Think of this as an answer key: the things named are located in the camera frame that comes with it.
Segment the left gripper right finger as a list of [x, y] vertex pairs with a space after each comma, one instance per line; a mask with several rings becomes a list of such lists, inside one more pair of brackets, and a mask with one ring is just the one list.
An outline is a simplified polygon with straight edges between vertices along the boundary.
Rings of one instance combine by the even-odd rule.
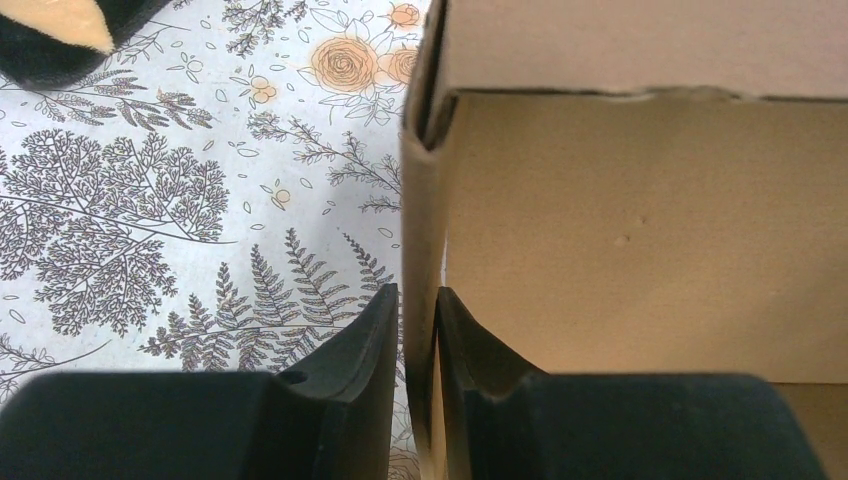
[[554, 374], [450, 288], [435, 323], [452, 479], [822, 479], [788, 403], [747, 374]]

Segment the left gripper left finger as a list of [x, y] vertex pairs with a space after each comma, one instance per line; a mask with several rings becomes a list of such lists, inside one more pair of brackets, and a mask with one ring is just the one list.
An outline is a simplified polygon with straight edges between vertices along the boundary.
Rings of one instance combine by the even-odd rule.
[[1, 413], [5, 479], [383, 479], [398, 289], [279, 372], [67, 372]]

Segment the brown cardboard box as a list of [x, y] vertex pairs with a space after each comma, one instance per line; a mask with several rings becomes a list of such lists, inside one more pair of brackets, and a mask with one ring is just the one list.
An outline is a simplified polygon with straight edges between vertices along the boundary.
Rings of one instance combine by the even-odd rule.
[[452, 289], [554, 374], [747, 374], [847, 475], [847, 5], [435, 1], [402, 127], [407, 397]]

